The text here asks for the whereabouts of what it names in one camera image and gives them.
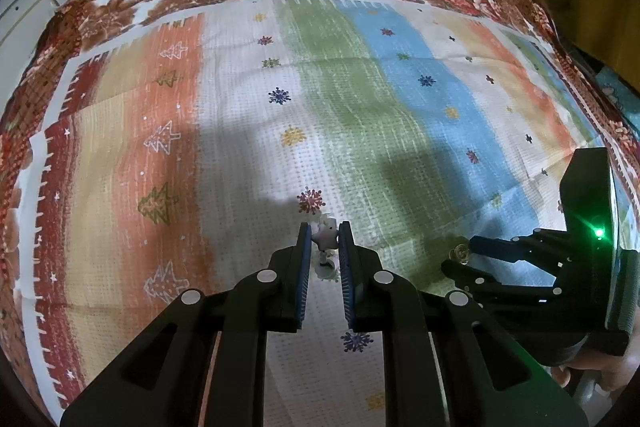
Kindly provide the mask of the person's right hand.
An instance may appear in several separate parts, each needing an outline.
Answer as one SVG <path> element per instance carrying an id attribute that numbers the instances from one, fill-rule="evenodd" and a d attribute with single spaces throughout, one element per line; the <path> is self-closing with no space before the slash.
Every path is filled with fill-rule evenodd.
<path id="1" fill-rule="evenodd" d="M 617 401 L 628 386 L 639 367 L 639 340 L 629 343 L 621 357 L 605 355 L 596 350 L 584 349 L 565 365 L 553 366 L 552 378 L 562 387 L 570 382 L 570 371 L 595 371 L 599 374 L 599 386 L 608 393 L 613 403 Z"/>

